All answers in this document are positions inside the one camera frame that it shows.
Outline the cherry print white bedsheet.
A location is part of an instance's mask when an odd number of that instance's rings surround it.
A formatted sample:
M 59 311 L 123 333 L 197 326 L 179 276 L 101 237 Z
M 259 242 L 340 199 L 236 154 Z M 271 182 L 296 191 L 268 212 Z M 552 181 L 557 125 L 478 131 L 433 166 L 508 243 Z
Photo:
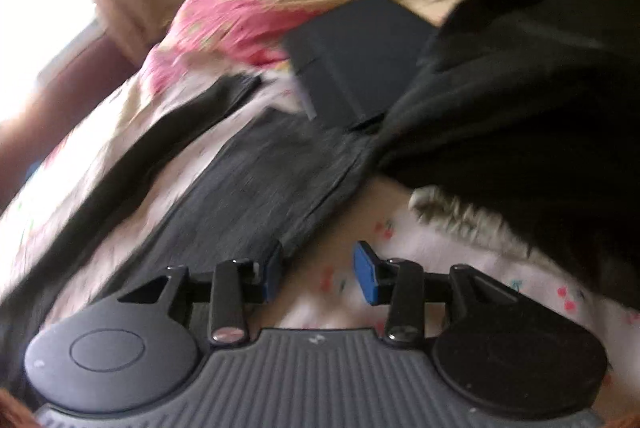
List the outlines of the cherry print white bedsheet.
M 132 79 L 102 102 L 50 154 L 1 216 L 1 291 L 9 295 L 32 272 L 55 237 L 88 198 L 90 191 L 149 129 L 216 84 L 206 72 L 185 76 L 153 94 Z M 6 328 L 43 326 L 79 311 L 139 247 L 169 208 L 235 136 L 262 110 L 299 110 L 293 82 L 269 73 L 264 85 L 230 117 L 189 145 L 154 174 L 142 200 L 81 264 L 78 275 L 55 289 L 54 304 L 43 314 L 11 311 Z M 343 211 L 300 251 L 276 302 L 250 312 L 250 327 L 380 327 L 383 312 L 358 296 L 349 274 L 349 250 L 367 240 L 380 254 L 401 255 L 430 271 L 468 263 L 524 295 L 593 331 L 604 343 L 610 367 L 596 402 L 597 412 L 613 419 L 639 408 L 639 314 L 601 298 L 541 255 L 518 258 L 467 243 L 423 222 L 409 208 L 410 194 L 398 184 L 371 177 Z

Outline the dark grey storage box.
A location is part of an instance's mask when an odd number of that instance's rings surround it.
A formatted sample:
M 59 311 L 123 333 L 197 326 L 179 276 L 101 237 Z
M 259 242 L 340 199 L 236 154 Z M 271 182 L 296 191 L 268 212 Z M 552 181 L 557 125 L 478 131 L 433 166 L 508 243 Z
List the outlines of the dark grey storage box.
M 353 0 L 288 32 L 283 48 L 308 117 L 364 132 L 408 90 L 435 32 L 392 0 Z

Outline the purple sofa by window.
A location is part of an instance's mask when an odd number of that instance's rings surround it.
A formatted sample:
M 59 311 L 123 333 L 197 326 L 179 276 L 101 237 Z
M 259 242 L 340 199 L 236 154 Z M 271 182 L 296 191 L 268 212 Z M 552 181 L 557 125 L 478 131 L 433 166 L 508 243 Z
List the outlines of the purple sofa by window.
M 53 77 L 23 114 L 1 128 L 1 206 L 91 111 L 138 67 L 109 36 L 87 45 Z

